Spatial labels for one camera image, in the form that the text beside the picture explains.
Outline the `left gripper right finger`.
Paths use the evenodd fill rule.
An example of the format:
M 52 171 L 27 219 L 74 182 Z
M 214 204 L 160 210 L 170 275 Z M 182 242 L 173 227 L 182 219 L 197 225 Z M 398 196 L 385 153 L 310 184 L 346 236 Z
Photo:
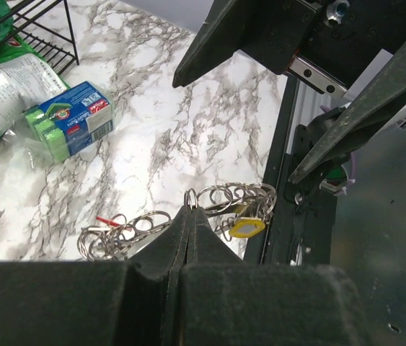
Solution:
M 340 268 L 245 264 L 201 208 L 183 213 L 174 345 L 364 344 L 364 310 Z

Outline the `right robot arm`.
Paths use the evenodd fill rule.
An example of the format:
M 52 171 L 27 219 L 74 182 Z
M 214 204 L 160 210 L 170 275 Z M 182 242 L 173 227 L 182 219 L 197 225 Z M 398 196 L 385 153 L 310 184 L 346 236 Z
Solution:
M 341 98 L 378 53 L 390 59 L 348 108 L 308 126 L 290 182 L 309 190 L 406 105 L 406 1 L 215 1 L 172 85 L 184 87 L 242 51 L 274 74 Z

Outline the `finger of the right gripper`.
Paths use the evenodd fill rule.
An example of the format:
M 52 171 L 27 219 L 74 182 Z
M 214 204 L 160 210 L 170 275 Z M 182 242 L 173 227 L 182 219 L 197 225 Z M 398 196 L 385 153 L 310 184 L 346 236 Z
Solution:
M 357 130 L 372 127 L 376 133 L 405 105 L 406 42 L 314 144 L 289 181 L 298 184 L 320 164 L 347 153 Z
M 238 50 L 274 74 L 283 74 L 317 19 L 317 1 L 214 1 L 172 86 L 186 87 Z

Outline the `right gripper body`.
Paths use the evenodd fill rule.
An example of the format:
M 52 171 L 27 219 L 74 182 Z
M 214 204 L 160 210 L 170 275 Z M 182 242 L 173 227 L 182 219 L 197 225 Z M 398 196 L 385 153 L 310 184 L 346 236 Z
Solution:
M 381 51 L 406 41 L 406 1 L 323 1 L 288 70 L 320 93 L 344 97 Z

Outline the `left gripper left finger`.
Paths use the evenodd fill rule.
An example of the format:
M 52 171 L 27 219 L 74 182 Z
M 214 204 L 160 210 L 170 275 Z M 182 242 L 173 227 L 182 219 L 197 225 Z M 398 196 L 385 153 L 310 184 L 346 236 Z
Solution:
M 0 262 L 0 345 L 174 345 L 185 208 L 125 262 Z

